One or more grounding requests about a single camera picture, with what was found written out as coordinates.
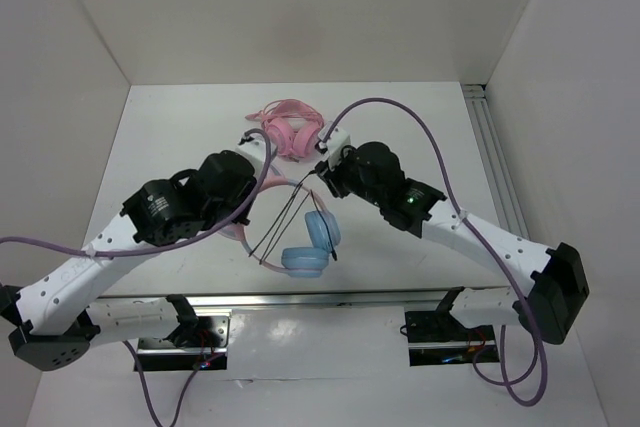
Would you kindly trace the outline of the pink blue cat-ear headphones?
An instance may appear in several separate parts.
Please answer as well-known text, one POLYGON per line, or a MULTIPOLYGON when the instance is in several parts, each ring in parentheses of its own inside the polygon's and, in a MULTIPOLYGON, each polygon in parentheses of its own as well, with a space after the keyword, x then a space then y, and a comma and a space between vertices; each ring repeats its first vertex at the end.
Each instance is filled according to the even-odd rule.
POLYGON ((304 185, 304 180, 270 175, 262 184, 260 192, 285 186, 292 187, 293 191, 288 203, 276 217, 275 225, 266 233, 268 235, 276 228, 275 238, 269 241, 262 255, 257 254, 258 247, 249 244, 244 225, 231 224, 221 231, 221 235, 239 242, 249 258, 272 272, 292 278, 318 278, 331 260, 337 260, 336 249, 342 239, 337 219, 319 194, 304 185), (280 254, 280 263, 273 264, 268 260, 269 255, 307 199, 313 203, 313 209, 304 214, 311 245, 284 248, 280 254))

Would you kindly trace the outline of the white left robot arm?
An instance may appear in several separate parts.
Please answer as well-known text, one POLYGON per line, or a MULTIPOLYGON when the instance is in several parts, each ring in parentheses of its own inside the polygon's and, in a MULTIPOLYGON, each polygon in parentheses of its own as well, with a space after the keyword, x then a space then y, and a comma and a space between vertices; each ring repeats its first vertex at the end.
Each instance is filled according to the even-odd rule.
POLYGON ((100 301, 142 263, 190 245, 231 222, 243 223, 269 158, 230 150, 200 168, 146 182, 82 251, 26 287, 3 286, 1 315, 14 325, 14 355, 42 371, 63 368, 91 348, 135 338, 189 344, 200 330, 182 294, 152 301, 100 301))

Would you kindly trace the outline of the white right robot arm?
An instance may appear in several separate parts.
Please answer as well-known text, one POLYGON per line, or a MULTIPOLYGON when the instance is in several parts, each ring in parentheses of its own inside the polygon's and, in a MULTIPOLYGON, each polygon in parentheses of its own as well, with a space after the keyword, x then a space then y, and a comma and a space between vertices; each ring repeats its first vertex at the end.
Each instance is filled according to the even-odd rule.
POLYGON ((531 242, 463 210, 445 194, 407 177, 381 142, 358 148, 348 139, 318 142, 315 172, 331 194, 353 194, 378 208, 392 227, 435 242, 504 275, 504 288, 454 288, 440 303, 436 326, 448 339, 485 325, 521 325, 560 345, 589 296, 579 252, 566 243, 531 242))

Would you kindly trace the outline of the pink wrapped headphones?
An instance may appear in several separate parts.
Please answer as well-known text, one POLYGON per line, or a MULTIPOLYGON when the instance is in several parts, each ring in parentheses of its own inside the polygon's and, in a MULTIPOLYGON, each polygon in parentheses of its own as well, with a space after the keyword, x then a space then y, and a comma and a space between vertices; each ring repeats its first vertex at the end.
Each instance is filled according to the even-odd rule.
POLYGON ((276 145, 281 158, 292 161, 308 159, 325 126, 323 115, 297 99, 280 99, 267 104, 257 112, 245 116, 248 121, 259 122, 270 140, 276 145))

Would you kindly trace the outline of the aluminium right side rail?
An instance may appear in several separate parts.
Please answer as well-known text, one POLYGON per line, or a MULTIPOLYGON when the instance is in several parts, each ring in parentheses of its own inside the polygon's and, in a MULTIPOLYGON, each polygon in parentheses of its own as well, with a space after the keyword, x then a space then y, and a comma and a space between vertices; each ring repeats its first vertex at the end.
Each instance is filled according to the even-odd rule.
POLYGON ((529 230, 491 116, 485 88, 479 84, 462 84, 461 89, 488 178, 499 225, 518 236, 528 238, 529 230))

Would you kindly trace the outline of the aluminium rail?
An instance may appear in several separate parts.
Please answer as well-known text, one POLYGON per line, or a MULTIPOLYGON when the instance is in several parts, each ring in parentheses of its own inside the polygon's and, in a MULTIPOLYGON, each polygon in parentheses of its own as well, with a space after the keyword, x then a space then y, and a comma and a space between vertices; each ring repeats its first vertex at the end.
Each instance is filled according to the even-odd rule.
POLYGON ((449 289, 370 290, 335 292, 284 292, 254 294, 187 295, 196 309, 275 309, 275 308, 335 308, 366 306, 438 305, 450 292, 459 293, 462 287, 449 289))
POLYGON ((488 178, 499 225, 518 236, 528 238, 529 230, 491 116, 485 88, 479 84, 462 84, 461 89, 488 178))

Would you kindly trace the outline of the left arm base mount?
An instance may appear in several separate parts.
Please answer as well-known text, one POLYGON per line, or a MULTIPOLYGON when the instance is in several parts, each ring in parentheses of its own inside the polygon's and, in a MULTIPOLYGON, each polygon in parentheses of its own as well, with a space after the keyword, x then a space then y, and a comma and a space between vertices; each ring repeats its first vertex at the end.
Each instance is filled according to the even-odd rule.
POLYGON ((199 316, 196 333, 190 340, 175 346, 169 340, 140 338, 135 344, 145 372, 187 372, 227 369, 231 312, 205 310, 199 316))

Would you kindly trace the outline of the aluminium front rail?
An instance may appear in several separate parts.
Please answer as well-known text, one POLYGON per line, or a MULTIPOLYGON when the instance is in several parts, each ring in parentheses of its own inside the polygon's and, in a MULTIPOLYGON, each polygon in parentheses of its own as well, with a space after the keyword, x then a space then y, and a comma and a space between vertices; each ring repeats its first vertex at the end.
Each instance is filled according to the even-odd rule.
POLYGON ((196 309, 275 309, 275 308, 335 308, 366 306, 438 305, 450 292, 459 293, 462 287, 449 289, 370 290, 335 292, 284 292, 254 294, 187 295, 196 309))

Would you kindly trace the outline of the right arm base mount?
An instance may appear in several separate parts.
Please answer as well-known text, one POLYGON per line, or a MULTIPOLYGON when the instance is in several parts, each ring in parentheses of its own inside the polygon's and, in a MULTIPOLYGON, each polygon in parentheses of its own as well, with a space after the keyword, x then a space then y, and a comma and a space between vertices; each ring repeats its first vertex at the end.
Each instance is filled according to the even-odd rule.
POLYGON ((500 360, 491 326, 466 328, 449 314, 436 311, 408 310, 404 318, 399 332, 407 340, 411 367, 500 360))

